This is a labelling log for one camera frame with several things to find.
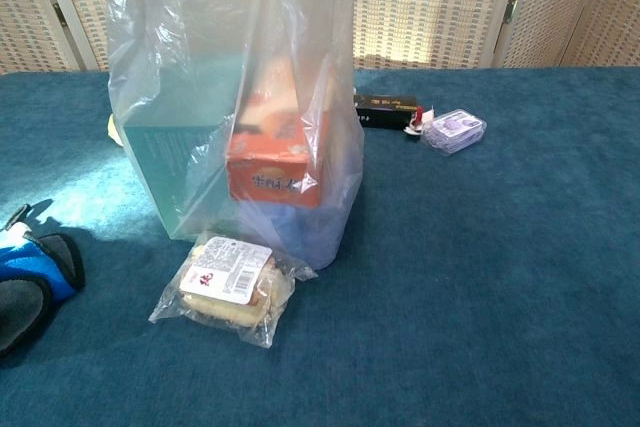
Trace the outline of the pale blue soft package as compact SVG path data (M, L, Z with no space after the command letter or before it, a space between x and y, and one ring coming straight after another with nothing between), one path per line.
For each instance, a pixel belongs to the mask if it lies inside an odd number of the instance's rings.
M336 258L362 178L362 147L334 151L324 167L318 207L240 201L238 221L254 240L323 269Z

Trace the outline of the teal table cover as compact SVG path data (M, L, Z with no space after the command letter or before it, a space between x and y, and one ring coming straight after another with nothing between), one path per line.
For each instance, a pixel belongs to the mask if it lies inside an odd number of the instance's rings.
M0 427L640 427L640 68L362 71L485 120L445 156L365 134L335 262L268 349L148 318L189 247L107 136L103 73L0 75L0 224L85 289L0 360Z

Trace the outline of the teal cardboard box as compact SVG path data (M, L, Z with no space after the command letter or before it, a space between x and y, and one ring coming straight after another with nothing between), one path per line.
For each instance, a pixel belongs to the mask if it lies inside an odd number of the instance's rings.
M238 55L161 67L154 89L123 122L141 178L173 239L192 239L215 226L229 229L234 222L225 152L241 77Z

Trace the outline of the blue black neoprene brace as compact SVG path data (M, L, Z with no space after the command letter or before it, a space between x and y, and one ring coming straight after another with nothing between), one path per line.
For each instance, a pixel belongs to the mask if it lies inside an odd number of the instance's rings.
M86 285L80 251L65 233L37 236L21 205L0 227L0 359L32 341Z

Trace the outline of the woven folding screen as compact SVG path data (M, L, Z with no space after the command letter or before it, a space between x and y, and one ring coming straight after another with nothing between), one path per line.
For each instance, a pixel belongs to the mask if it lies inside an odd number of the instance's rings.
M67 22L61 27L53 3ZM355 0L361 69L640 66L640 0ZM105 0L0 0L0 75L105 70Z

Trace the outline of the pastry in clear wrapper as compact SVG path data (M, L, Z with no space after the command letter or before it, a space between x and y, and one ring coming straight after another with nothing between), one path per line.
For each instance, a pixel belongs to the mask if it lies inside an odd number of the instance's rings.
M279 250L206 231L164 288L149 321L186 317L269 348L296 283L316 276L305 262Z

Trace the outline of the black box gold lettering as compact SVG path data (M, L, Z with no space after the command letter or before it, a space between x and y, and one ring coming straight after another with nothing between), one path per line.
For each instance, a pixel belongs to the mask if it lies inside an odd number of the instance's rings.
M415 97L355 94L360 124L368 128L403 130L419 110Z

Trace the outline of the clear case purple cards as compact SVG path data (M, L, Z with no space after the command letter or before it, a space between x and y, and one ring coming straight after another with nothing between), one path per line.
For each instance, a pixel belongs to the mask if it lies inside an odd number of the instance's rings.
M421 142L451 155L479 142L487 123L463 109L437 116L421 134Z

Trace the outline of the clear plastic bag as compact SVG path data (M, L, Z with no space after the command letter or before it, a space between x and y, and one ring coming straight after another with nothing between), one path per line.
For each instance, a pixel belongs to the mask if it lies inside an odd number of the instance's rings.
M276 57L292 61L301 111L319 98L321 87L333 85L322 186L332 152L358 146L364 150L353 99L353 4L354 0L107 0L111 107L146 192L123 122L137 101L154 89L161 67L187 66L205 57L242 58L234 122L260 69ZM201 233L269 246L246 235L237 214L242 200L231 200L236 208L231 227L215 226Z

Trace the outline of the orange cardboard box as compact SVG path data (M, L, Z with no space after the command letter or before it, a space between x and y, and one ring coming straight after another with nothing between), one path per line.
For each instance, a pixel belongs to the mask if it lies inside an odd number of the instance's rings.
M226 153L233 199L320 205L332 89L321 87L319 98L301 111L291 59L276 57L260 69Z

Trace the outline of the small red white packet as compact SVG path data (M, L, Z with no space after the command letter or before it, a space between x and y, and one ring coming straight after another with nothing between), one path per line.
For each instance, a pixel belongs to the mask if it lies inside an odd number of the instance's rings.
M414 140L418 140L422 134L432 127L435 118L433 106L417 106L412 114L408 125L404 128L404 133Z

